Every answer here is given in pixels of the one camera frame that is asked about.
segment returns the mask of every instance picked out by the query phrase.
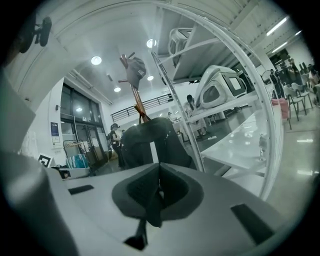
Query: person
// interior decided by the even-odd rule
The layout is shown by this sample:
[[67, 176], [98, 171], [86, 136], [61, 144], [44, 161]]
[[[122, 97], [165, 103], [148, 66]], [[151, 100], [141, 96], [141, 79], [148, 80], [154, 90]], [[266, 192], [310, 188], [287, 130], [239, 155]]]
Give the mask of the person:
[[291, 69], [289, 70], [293, 74], [293, 83], [298, 84], [299, 86], [302, 86], [302, 80], [301, 80], [301, 75], [300, 72], [295, 64], [295, 60], [291, 58], [289, 60], [289, 63], [291, 64]]
[[[192, 97], [192, 95], [189, 94], [186, 97], [186, 102], [183, 104], [184, 112], [186, 113], [186, 116], [188, 118], [190, 118], [192, 116], [195, 108], [196, 108], [195, 107], [195, 99]], [[192, 122], [191, 128], [192, 128], [193, 132], [199, 131], [201, 136], [209, 133], [209, 132], [207, 132], [207, 125], [206, 125], [206, 122], [203, 118], [201, 118], [195, 122]]]
[[172, 120], [172, 113], [171, 113], [171, 112], [168, 112], [168, 119], [173, 123], [173, 120]]
[[116, 152], [116, 154], [118, 155], [118, 167], [124, 168], [125, 163], [124, 163], [122, 153], [121, 153], [121, 137], [118, 136], [117, 132], [116, 132], [118, 130], [118, 128], [119, 128], [119, 125], [117, 125], [116, 123], [111, 125], [110, 139], [111, 139], [112, 148]]
[[309, 64], [308, 65], [308, 69], [309, 69], [309, 82], [310, 82], [310, 86], [314, 92], [314, 94], [316, 95], [316, 98], [314, 99], [313, 103], [316, 106], [319, 106], [319, 96], [318, 96], [318, 90], [317, 87], [315, 85], [319, 84], [319, 75], [317, 74], [315, 68]]
[[284, 89], [282, 88], [280, 78], [275, 74], [275, 71], [273, 69], [271, 69], [270, 71], [271, 71], [270, 79], [271, 79], [272, 83], [274, 84], [274, 88], [275, 88], [276, 94], [278, 96], [278, 99], [284, 98], [285, 93], [284, 93]]

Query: doorway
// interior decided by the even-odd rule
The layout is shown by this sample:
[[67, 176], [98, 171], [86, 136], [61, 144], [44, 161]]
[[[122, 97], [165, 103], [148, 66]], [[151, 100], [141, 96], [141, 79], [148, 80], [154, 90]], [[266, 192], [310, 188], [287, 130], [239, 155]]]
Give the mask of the doorway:
[[85, 155], [93, 170], [108, 162], [107, 155], [98, 135], [98, 129], [94, 125], [75, 123], [79, 140], [83, 141]]

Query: white machine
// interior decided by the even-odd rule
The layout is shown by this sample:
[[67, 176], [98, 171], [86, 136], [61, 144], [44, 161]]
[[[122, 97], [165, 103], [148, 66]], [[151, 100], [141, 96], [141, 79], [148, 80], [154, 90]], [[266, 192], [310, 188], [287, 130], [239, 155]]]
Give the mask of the white machine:
[[[174, 28], [169, 34], [168, 52], [170, 55], [183, 50], [186, 46], [187, 40], [190, 36], [192, 28]], [[174, 67], [177, 66], [180, 55], [173, 58]]]
[[197, 109], [209, 109], [230, 102], [247, 93], [237, 73], [224, 66], [209, 66], [204, 72], [195, 93]]

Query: poster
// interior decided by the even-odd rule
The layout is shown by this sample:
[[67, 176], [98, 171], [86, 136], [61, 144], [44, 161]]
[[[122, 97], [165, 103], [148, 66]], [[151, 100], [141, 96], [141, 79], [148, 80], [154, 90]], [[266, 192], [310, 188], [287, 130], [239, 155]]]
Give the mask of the poster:
[[60, 136], [59, 136], [59, 128], [57, 122], [50, 122], [51, 124], [51, 138], [53, 143], [59, 143], [60, 142]]

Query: sign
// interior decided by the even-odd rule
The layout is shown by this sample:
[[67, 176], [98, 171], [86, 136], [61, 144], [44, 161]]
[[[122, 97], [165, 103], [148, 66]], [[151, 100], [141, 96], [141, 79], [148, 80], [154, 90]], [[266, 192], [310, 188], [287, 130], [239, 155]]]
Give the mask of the sign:
[[51, 138], [53, 143], [60, 142], [59, 128], [57, 122], [51, 122]]
[[42, 154], [42, 153], [38, 157], [38, 161], [40, 162], [40, 164], [42, 164], [46, 168], [50, 166], [52, 159], [53, 159], [52, 156]]
[[51, 122], [51, 136], [59, 136], [59, 129], [57, 122]]

